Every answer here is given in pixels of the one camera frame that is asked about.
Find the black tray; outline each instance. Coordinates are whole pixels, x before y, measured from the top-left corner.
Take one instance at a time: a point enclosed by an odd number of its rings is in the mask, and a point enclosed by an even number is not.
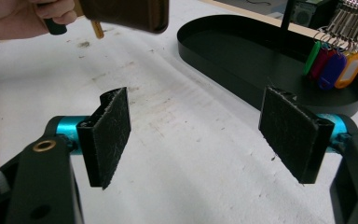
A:
[[[358,75],[341,90],[323,91],[302,74],[311,37],[261,21],[217,15],[185,24],[177,34],[182,59],[257,109],[266,85],[297,95],[314,113],[358,111]]]

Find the blue key tag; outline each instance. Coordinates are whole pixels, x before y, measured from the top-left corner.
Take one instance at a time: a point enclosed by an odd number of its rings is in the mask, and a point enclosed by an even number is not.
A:
[[[322,43],[321,41],[316,41],[315,44],[313,45],[312,50],[310,51],[310,55],[308,56],[307,61],[305,62],[305,66],[304,66],[304,75],[307,75],[308,72],[310,71],[313,62],[316,59],[316,56],[318,56],[319,53],[319,49],[321,48]]]
[[[340,52],[334,54],[327,62],[324,70],[319,76],[318,86],[328,91],[334,88],[337,79],[347,64],[347,57]]]

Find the white surface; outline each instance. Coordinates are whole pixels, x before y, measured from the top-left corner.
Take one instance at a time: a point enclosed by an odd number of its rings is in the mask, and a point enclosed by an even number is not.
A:
[[[298,184],[272,160],[259,111],[179,57],[178,29],[221,13],[171,1],[162,35],[103,24],[97,40],[83,18],[66,35],[1,43],[0,164],[52,117],[89,115],[102,93],[127,86],[132,132],[108,189],[92,189],[82,157],[72,157],[86,223],[333,223],[340,156],[324,157],[316,184]]]

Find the black felt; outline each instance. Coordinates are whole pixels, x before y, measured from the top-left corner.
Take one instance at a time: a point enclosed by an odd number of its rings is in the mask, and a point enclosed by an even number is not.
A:
[[[292,93],[266,87],[259,130],[298,182],[312,184],[334,123],[298,105],[295,98]]]
[[[83,157],[93,187],[106,189],[131,132],[127,89],[101,96],[101,106],[77,125]]]

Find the key tag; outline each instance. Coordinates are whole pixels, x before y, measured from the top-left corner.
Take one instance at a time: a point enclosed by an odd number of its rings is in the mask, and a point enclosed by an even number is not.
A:
[[[324,67],[324,70],[319,77],[319,88],[325,91],[333,89],[346,64],[347,57],[339,51],[336,51],[336,53],[328,60],[327,65]]]
[[[318,80],[322,70],[334,54],[335,52],[333,50],[329,50],[328,45],[323,43],[321,48],[319,49],[318,56],[313,62],[312,68],[308,73],[308,78],[310,80]]]
[[[350,53],[347,56],[347,65],[338,77],[335,87],[337,89],[343,89],[349,86],[358,74],[358,52]]]
[[[310,55],[308,56],[308,59],[305,62],[305,67],[304,67],[304,71],[303,71],[304,75],[306,75],[310,71],[310,68],[312,67],[313,62],[315,61],[316,57],[318,56],[321,46],[322,46],[321,41],[316,41],[315,44],[313,45],[313,48],[310,51]]]

